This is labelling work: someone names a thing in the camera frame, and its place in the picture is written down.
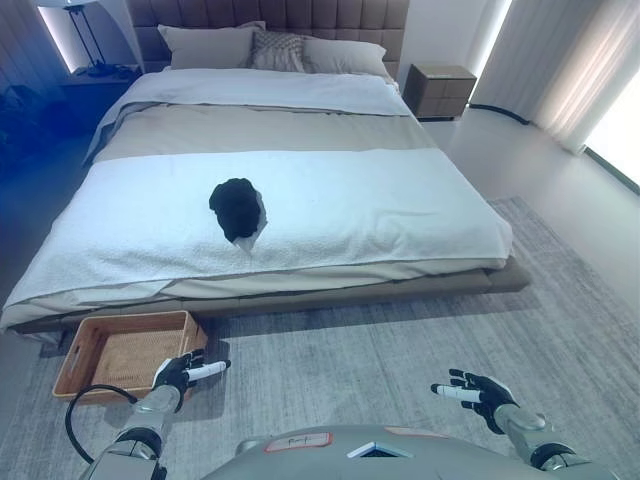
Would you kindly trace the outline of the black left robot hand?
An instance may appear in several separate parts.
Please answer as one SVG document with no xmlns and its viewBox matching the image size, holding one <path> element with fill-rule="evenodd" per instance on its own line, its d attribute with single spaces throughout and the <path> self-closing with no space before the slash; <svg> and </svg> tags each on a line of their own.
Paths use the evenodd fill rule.
<svg viewBox="0 0 640 480">
<path fill-rule="evenodd" d="M 230 360 L 206 363 L 203 349 L 192 350 L 182 356 L 166 359 L 154 375 L 152 390 L 169 385 L 184 396 L 198 381 L 221 374 L 230 367 Z"/>
</svg>

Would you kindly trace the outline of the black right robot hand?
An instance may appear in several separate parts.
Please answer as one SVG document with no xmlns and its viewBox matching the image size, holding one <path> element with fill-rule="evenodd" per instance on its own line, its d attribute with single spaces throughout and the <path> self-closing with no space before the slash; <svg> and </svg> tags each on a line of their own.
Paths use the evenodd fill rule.
<svg viewBox="0 0 640 480">
<path fill-rule="evenodd" d="M 458 400 L 463 409 L 473 410 L 481 416 L 495 434 L 504 435 L 495 414 L 503 405 L 516 405 L 512 392 L 498 380 L 460 369 L 449 370 L 449 384 L 434 383 L 431 391 L 439 396 Z"/>
</svg>

